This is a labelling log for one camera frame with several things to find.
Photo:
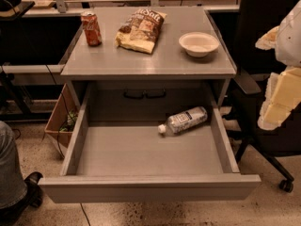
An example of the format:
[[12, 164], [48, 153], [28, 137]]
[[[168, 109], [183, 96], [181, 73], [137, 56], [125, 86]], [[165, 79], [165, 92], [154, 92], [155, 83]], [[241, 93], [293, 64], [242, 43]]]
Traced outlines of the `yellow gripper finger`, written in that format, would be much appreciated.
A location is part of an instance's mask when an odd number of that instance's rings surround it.
[[255, 47], [261, 50], [270, 50], [276, 47], [277, 32], [279, 26], [275, 26], [261, 36], [255, 43]]
[[275, 130], [301, 103], [301, 69], [288, 67], [282, 73], [271, 73], [265, 100], [257, 124], [263, 130]]

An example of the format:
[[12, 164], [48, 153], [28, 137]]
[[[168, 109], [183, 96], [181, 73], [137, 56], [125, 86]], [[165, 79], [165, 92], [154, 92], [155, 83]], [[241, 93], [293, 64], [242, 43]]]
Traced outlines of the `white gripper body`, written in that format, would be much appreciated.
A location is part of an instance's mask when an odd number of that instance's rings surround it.
[[286, 66], [301, 66], [301, 0], [279, 25], [275, 53]]

